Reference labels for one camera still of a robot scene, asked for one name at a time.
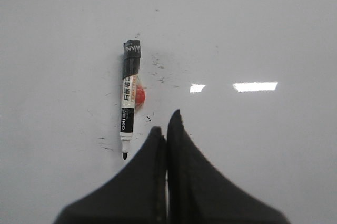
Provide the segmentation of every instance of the marker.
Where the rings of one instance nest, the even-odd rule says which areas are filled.
[[[141,43],[138,40],[124,43],[121,140],[123,159],[127,157],[133,132],[136,106],[137,74],[141,58]]]

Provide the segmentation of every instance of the marker cap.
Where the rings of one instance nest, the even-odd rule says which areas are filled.
[[[141,57],[139,40],[129,40],[124,43],[123,78],[138,74]]]

